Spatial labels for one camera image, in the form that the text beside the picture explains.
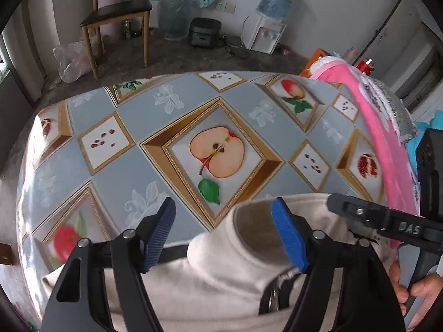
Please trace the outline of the person right hand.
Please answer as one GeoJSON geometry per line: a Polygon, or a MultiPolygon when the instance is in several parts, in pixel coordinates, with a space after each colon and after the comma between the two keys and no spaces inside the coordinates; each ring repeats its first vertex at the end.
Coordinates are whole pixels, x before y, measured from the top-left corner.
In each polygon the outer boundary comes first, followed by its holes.
{"type": "Polygon", "coordinates": [[[438,274],[430,274],[416,282],[408,291],[407,288],[400,285],[401,269],[397,260],[390,266],[388,275],[403,315],[406,314],[405,302],[408,300],[409,295],[424,299],[408,325],[408,329],[411,331],[420,324],[439,296],[442,290],[442,278],[438,274]]]}

